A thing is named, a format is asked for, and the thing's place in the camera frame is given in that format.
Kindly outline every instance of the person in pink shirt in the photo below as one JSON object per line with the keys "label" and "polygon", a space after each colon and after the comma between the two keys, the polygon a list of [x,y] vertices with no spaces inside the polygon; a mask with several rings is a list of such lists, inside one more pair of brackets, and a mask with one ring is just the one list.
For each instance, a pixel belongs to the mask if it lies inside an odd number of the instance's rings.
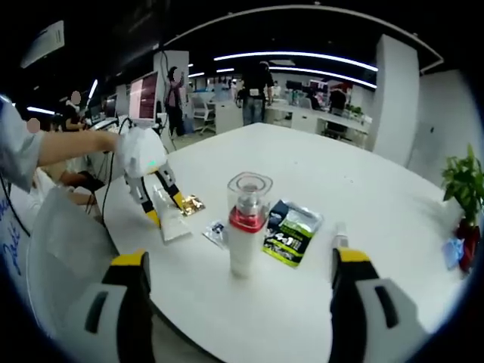
{"label": "person in pink shirt", "polygon": [[178,136],[185,134],[183,125],[182,100],[180,99],[180,88],[184,85],[185,74],[181,72],[180,80],[175,81],[175,70],[171,67],[168,72],[169,90],[165,98],[165,109],[169,120],[169,133],[173,136],[176,130]]}

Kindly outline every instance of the computer monitor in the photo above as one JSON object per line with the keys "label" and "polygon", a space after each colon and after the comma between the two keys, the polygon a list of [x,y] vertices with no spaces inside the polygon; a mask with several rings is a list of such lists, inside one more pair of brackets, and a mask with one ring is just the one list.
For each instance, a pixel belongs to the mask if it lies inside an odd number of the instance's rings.
{"label": "computer monitor", "polygon": [[116,117],[117,95],[111,95],[106,100],[106,117]]}
{"label": "computer monitor", "polygon": [[152,72],[131,82],[129,118],[134,122],[155,123],[158,72]]}
{"label": "computer monitor", "polygon": [[286,88],[301,91],[303,89],[303,84],[301,82],[287,81]]}
{"label": "computer monitor", "polygon": [[102,108],[100,104],[96,104],[95,106],[91,106],[89,110],[91,111],[91,118],[96,119],[99,117],[99,114],[101,113]]}

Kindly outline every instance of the white bottle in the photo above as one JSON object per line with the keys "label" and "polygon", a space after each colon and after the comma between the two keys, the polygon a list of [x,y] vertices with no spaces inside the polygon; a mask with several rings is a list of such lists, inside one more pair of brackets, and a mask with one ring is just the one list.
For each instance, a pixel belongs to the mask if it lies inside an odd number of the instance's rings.
{"label": "white bottle", "polygon": [[349,247],[348,235],[346,234],[345,222],[336,223],[336,234],[331,243],[331,249],[337,247]]}
{"label": "white bottle", "polygon": [[227,245],[234,276],[248,278],[264,244],[272,180],[243,172],[228,183]]}

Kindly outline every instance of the gold foil packet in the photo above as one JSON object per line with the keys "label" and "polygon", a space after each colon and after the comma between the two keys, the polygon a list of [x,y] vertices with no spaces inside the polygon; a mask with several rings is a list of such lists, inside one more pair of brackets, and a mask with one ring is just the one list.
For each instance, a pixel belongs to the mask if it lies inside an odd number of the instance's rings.
{"label": "gold foil packet", "polygon": [[205,204],[203,204],[198,197],[189,195],[183,200],[183,210],[181,211],[181,214],[185,217],[191,216],[202,209],[205,209]]}

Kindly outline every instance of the black cable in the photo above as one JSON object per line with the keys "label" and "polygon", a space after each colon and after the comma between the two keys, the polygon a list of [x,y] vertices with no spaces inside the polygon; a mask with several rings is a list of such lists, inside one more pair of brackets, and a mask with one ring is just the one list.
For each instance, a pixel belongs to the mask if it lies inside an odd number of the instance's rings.
{"label": "black cable", "polygon": [[[124,123],[128,120],[131,122],[131,119],[129,117],[126,117],[123,120],[123,122],[121,123],[121,127],[119,128],[118,135],[121,135],[121,130],[123,130]],[[103,220],[104,225],[106,225],[106,223],[104,222],[104,208],[106,207],[107,192],[109,191],[109,188],[111,186],[111,182],[113,181],[113,162],[114,162],[114,153],[111,154],[111,166],[110,166],[110,170],[109,170],[109,182],[107,183],[106,193],[104,194],[104,200],[103,200],[103,208],[101,210],[101,218]]]}
{"label": "black cable", "polygon": [[[103,169],[103,166],[104,166],[104,163],[107,159],[107,154],[104,155],[103,157],[103,162],[101,164],[101,167],[99,168],[99,172],[98,174],[96,175],[96,179],[99,180],[99,176],[101,175],[101,172],[102,172],[102,169]],[[94,206],[94,202],[96,201],[95,198],[90,198],[92,200],[88,200],[88,203],[85,205],[85,212],[86,213],[90,213],[91,212],[91,209],[92,209],[92,206]]]}
{"label": "black cable", "polygon": [[12,209],[12,213],[14,214],[15,219],[17,220],[18,224],[22,228],[22,230],[25,232],[27,236],[30,237],[30,232],[25,228],[25,225],[23,225],[22,221],[20,220],[17,212],[15,212],[15,208],[12,204],[12,201],[10,200],[10,193],[7,192],[7,188],[5,187],[5,182],[3,180],[3,177],[0,175],[0,182],[2,182],[2,189],[3,192],[5,193],[5,196],[7,197],[8,205],[10,205],[10,209]]}

